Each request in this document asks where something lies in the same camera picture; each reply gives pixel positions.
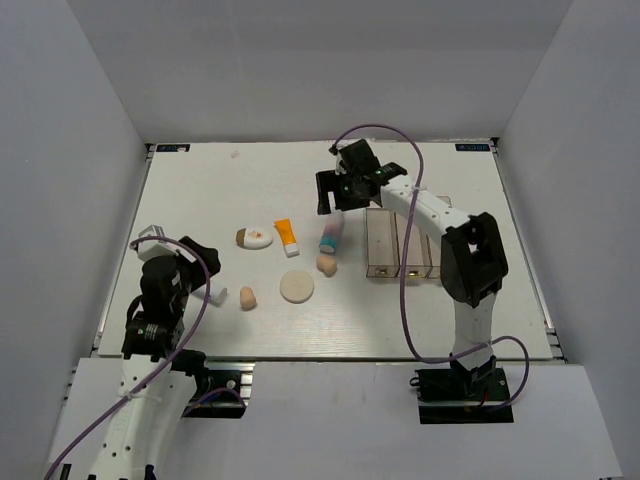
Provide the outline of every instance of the round sponge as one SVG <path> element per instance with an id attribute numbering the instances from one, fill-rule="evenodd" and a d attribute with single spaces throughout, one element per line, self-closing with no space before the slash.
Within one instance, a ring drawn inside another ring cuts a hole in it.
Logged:
<path id="1" fill-rule="evenodd" d="M 280 280 L 280 294 L 291 303 L 304 303 L 313 295 L 313 278 L 304 270 L 291 270 Z"/>

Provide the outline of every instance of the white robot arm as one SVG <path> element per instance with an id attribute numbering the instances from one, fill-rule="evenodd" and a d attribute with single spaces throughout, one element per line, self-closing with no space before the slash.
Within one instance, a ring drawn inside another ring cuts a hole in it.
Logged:
<path id="1" fill-rule="evenodd" d="M 163 237 L 164 232 L 151 226 L 139 236 Z M 215 249 L 202 247 L 189 237 L 180 241 L 200 255 L 210 275 L 218 273 Z M 175 350 L 184 330 L 187 298 L 204 283 L 202 267 L 162 241 L 139 244 L 137 254 L 144 262 L 142 295 L 127 312 L 118 388 L 118 398 L 130 400 L 110 417 L 88 480 L 161 479 L 164 459 L 189 400 L 211 389 L 205 354 L 182 350 L 142 390 L 129 393 Z"/>
<path id="2" fill-rule="evenodd" d="M 380 202 L 383 207 L 407 217 L 411 197 L 414 193 L 414 183 L 410 176 L 400 175 L 380 188 Z M 418 192 L 416 208 L 413 217 L 414 224 L 430 240 L 441 248 L 442 238 L 449 229 L 462 228 L 469 223 L 469 214 L 453 208 L 427 190 Z M 476 248 L 469 245 L 470 253 Z M 464 352 L 479 344 L 489 344 L 491 341 L 491 317 L 496 293 L 489 293 L 482 298 L 476 307 L 467 302 L 453 301 L 455 313 L 455 341 L 451 350 L 452 355 Z M 493 357 L 493 348 L 486 348 L 462 357 L 458 362 L 468 371 L 481 368 Z"/>
<path id="3" fill-rule="evenodd" d="M 375 202 L 409 216 L 414 181 L 395 163 L 381 166 L 365 140 L 341 149 L 332 147 L 336 169 L 318 172 L 318 213 L 335 208 L 352 210 Z M 488 213 L 470 215 L 450 207 L 426 189 L 418 189 L 413 221 L 440 247 L 441 280 L 455 307 L 455 341 L 451 355 L 484 345 L 478 351 L 452 359 L 452 370 L 471 396 L 485 388 L 482 380 L 495 370 L 491 318 L 502 278 L 508 266 L 495 219 Z"/>

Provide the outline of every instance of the white wall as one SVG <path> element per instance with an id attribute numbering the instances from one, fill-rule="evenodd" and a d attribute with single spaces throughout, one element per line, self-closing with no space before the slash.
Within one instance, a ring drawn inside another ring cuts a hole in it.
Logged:
<path id="1" fill-rule="evenodd" d="M 0 476 L 41 478 L 144 147 L 64 0 L 0 2 Z"/>
<path id="2" fill-rule="evenodd" d="M 69 3 L 144 140 L 257 141 L 499 135 L 571 1 Z"/>
<path id="3" fill-rule="evenodd" d="M 637 1 L 574 2 L 500 142 L 560 340 L 625 479 L 640 479 L 638 25 Z"/>

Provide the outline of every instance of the white tabletop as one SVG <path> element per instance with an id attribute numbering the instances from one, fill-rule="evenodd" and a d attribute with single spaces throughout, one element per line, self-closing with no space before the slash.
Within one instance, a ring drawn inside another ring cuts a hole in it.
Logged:
<path id="1" fill-rule="evenodd" d="M 189 152 L 155 153 L 135 219 L 132 239 L 149 224 L 173 238 L 188 235 L 219 250 L 222 271 L 215 277 L 229 289 L 220 308 L 211 307 L 189 347 L 224 358 L 411 358 L 402 333 L 398 280 L 365 277 L 362 210 L 348 212 L 338 248 L 338 272 L 325 278 L 315 266 L 324 218 L 316 215 L 315 173 L 332 169 L 329 142 L 191 144 Z M 415 176 L 418 162 L 406 144 L 374 142 L 381 163 L 396 162 Z M 457 152 L 451 143 L 423 143 L 424 183 L 470 213 L 487 211 L 498 221 L 509 274 L 493 316 L 493 335 L 520 337 L 533 358 L 550 358 L 543 313 L 536 300 L 502 184 L 490 152 Z M 251 251 L 236 246 L 247 226 L 272 228 L 290 218 L 300 256 L 287 258 L 277 232 L 273 245 Z M 118 355 L 125 312 L 139 294 L 141 262 L 125 254 L 100 343 L 101 355 Z M 289 270 L 307 270 L 315 292 L 294 305 L 279 293 Z M 250 286 L 258 306 L 243 312 L 239 290 Z M 442 356 L 453 344 L 453 302 L 435 281 L 407 291 L 409 323 L 418 350 Z M 192 297 L 185 313 L 189 328 L 200 308 Z M 521 358 L 508 342 L 495 347 L 499 358 Z"/>
<path id="2" fill-rule="evenodd" d="M 80 360 L 50 459 L 112 405 L 121 362 Z M 563 479 L 621 475 L 584 368 L 534 365 L 514 423 L 420 425 L 415 365 L 259 363 L 241 419 L 183 419 L 162 480 Z M 505 367 L 510 388 L 522 366 Z M 85 480 L 106 425 L 66 458 Z"/>

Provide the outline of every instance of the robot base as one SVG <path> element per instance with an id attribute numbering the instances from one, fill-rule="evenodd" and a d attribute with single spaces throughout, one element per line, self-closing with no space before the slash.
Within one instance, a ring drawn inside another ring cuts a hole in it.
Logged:
<path id="1" fill-rule="evenodd" d="M 201 381 L 201 389 L 204 387 L 204 391 L 197 392 L 195 397 L 200 397 L 208 391 L 222 387 L 230 388 L 240 394 L 241 379 L 242 372 L 240 370 L 211 370 L 206 368 Z M 204 402 L 200 407 L 192 410 L 187 417 L 242 418 L 244 412 L 244 407 L 238 403 L 236 397 L 225 392 Z"/>
<path id="2" fill-rule="evenodd" d="M 421 424 L 513 423 L 511 406 L 495 409 L 510 397 L 502 368 L 484 378 L 471 395 L 465 394 L 460 377 L 451 369 L 424 369 L 416 373 L 410 383 L 418 388 Z"/>

